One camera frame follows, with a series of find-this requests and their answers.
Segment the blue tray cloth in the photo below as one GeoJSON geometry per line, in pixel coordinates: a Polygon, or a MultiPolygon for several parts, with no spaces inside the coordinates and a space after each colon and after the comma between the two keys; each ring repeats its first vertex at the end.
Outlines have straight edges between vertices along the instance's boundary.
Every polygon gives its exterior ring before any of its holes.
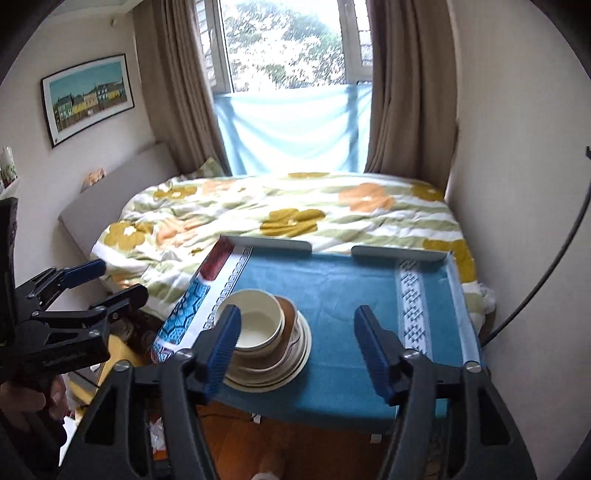
{"type": "MultiPolygon", "coordinates": [[[[243,393],[224,385],[217,399],[288,422],[386,432],[397,409],[374,392],[353,332],[353,315],[367,304],[383,327],[399,333],[400,264],[393,258],[254,248],[233,290],[260,288],[290,298],[310,325],[311,355],[303,371],[275,391],[243,393]]],[[[461,366],[468,359],[462,355],[449,269],[444,261],[416,265],[428,313],[430,351],[425,353],[435,362],[461,366]]],[[[475,335],[470,330],[468,335],[475,335]]],[[[445,416],[445,401],[438,401],[436,414],[445,416]]]]}

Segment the yellow object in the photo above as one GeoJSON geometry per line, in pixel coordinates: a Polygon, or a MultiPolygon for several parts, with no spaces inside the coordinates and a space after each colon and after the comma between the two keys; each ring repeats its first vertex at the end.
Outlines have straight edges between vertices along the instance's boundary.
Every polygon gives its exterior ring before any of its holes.
{"type": "Polygon", "coordinates": [[[476,281],[476,265],[472,258],[472,254],[468,249],[468,244],[464,239],[455,240],[453,242],[444,242],[443,240],[431,240],[426,238],[423,240],[423,248],[426,250],[452,252],[456,259],[457,269],[460,273],[460,281],[462,283],[476,281]]]}
{"type": "Polygon", "coordinates": [[[203,194],[212,195],[217,192],[225,192],[230,189],[236,180],[206,180],[203,183],[203,194]]]}
{"type": "Polygon", "coordinates": [[[413,196],[419,197],[422,200],[427,200],[428,202],[443,201],[443,193],[441,190],[437,190],[435,187],[427,183],[415,183],[412,186],[411,191],[413,196]]]}
{"type": "MultiPolygon", "coordinates": [[[[107,375],[113,368],[113,366],[121,361],[127,360],[131,363],[134,367],[142,367],[147,365],[146,361],[141,358],[137,353],[135,353],[132,349],[130,349],[119,337],[115,335],[109,335],[109,354],[111,357],[100,366],[100,374],[98,381],[96,384],[101,386],[105,381],[107,375]]],[[[94,398],[96,391],[89,393],[81,386],[77,385],[74,381],[69,380],[69,387],[72,390],[72,393],[82,402],[86,403],[87,405],[90,404],[92,399],[94,398]]]]}
{"type": "Polygon", "coordinates": [[[86,105],[84,104],[84,102],[75,103],[74,105],[72,105],[72,114],[73,115],[75,115],[77,113],[81,113],[84,110],[86,110],[86,105]]]}
{"type": "Polygon", "coordinates": [[[197,187],[185,186],[185,187],[172,187],[170,190],[156,190],[154,192],[154,200],[160,199],[173,199],[180,200],[197,193],[197,187]]]}
{"type": "Polygon", "coordinates": [[[152,235],[154,231],[154,222],[137,222],[134,226],[138,232],[147,233],[148,235],[152,235]]]}
{"type": "Polygon", "coordinates": [[[296,208],[275,210],[269,213],[267,221],[261,225],[261,232],[266,236],[285,235],[293,238],[318,230],[318,221],[326,217],[322,210],[310,209],[299,211],[296,208]]]}
{"type": "Polygon", "coordinates": [[[327,175],[327,172],[321,171],[307,171],[287,174],[287,176],[291,179],[319,179],[321,177],[326,177],[327,175]]]}
{"type": "MultiPolygon", "coordinates": [[[[140,228],[146,229],[146,224],[142,224],[140,228]]],[[[117,247],[128,252],[143,244],[145,240],[146,234],[144,231],[139,231],[130,222],[117,222],[109,225],[109,233],[107,233],[103,242],[109,247],[117,247]]]]}

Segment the pillow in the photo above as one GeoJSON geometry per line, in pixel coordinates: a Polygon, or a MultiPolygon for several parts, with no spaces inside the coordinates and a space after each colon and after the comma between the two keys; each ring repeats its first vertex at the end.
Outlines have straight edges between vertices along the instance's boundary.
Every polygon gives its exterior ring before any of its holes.
{"type": "Polygon", "coordinates": [[[209,157],[196,171],[186,175],[187,180],[211,179],[213,177],[226,177],[226,172],[215,158],[209,157]]]}
{"type": "Polygon", "coordinates": [[[85,191],[88,187],[92,187],[95,183],[97,183],[99,180],[102,180],[104,178],[105,178],[105,169],[104,168],[100,168],[96,171],[89,173],[86,177],[84,177],[84,181],[82,182],[82,189],[80,190],[80,193],[85,191]]]}

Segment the screw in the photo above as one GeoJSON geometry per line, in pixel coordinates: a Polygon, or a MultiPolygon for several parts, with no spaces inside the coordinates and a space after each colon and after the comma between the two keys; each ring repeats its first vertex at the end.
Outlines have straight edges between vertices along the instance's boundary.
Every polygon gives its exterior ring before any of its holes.
{"type": "Polygon", "coordinates": [[[473,362],[473,361],[466,362],[465,367],[466,367],[466,370],[468,370],[472,374],[478,374],[482,370],[482,367],[480,366],[480,364],[478,362],[473,362]]]}
{"type": "Polygon", "coordinates": [[[113,369],[116,372],[124,372],[129,367],[131,367],[131,364],[127,360],[120,360],[113,366],[113,369]]]}
{"type": "Polygon", "coordinates": [[[183,356],[185,358],[191,358],[193,356],[193,352],[190,348],[181,348],[175,355],[183,356]]]}
{"type": "Polygon", "coordinates": [[[413,348],[407,348],[404,352],[402,352],[402,356],[407,359],[411,359],[412,357],[419,355],[420,353],[413,348]]]}

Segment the wooden floor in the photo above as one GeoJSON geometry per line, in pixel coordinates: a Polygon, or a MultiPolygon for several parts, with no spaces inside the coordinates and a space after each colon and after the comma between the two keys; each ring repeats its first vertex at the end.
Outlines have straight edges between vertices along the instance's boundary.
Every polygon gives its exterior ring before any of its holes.
{"type": "Polygon", "coordinates": [[[278,432],[291,436],[282,480],[375,480],[387,445],[370,444],[369,435],[333,432],[265,419],[213,403],[199,416],[221,480],[250,480],[278,432]]]}

